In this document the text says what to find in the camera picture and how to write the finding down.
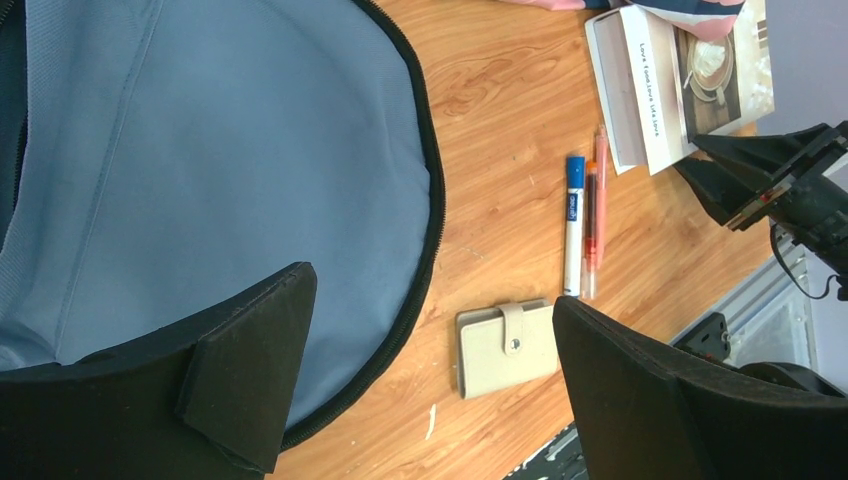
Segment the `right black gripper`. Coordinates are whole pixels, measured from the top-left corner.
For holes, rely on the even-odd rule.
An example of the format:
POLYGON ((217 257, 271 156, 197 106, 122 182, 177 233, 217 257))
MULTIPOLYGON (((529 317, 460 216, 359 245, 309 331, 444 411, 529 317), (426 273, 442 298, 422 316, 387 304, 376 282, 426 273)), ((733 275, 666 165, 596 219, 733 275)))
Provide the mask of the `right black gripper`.
POLYGON ((779 251, 779 232, 814 253, 833 273, 820 300, 838 283, 837 299, 847 300, 847 123, 822 123, 805 130, 769 136, 699 135, 703 158, 685 158, 674 169, 688 183, 706 213, 730 230, 747 230, 766 217, 763 196, 793 178, 771 211, 772 253, 796 287, 800 282, 779 251))

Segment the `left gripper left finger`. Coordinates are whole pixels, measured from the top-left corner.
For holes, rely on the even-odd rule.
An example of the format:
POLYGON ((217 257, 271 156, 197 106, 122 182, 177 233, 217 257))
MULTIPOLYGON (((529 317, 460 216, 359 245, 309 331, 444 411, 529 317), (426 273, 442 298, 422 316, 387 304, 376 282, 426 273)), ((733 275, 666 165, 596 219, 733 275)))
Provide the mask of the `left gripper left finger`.
POLYGON ((317 289, 292 264, 71 364, 1 376, 5 479, 261 479, 274 471, 317 289))

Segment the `white coffee cover book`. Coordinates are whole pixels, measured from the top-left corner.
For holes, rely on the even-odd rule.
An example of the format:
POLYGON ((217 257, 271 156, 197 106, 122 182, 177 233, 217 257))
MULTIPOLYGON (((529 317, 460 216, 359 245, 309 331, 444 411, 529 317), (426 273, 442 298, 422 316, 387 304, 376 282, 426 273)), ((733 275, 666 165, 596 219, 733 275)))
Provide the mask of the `white coffee cover book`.
POLYGON ((656 174, 775 109, 763 1, 626 1, 585 25, 614 169, 656 174))

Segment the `blue student backpack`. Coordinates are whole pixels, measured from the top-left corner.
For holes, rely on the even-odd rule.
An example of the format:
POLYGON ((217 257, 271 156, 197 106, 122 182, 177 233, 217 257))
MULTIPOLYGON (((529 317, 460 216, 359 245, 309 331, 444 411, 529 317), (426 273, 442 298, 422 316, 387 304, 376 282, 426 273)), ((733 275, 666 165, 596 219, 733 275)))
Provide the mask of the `blue student backpack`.
POLYGON ((411 335, 445 224, 423 69, 372 1, 5 1, 1 369, 69 367, 308 262, 289 450, 411 335))

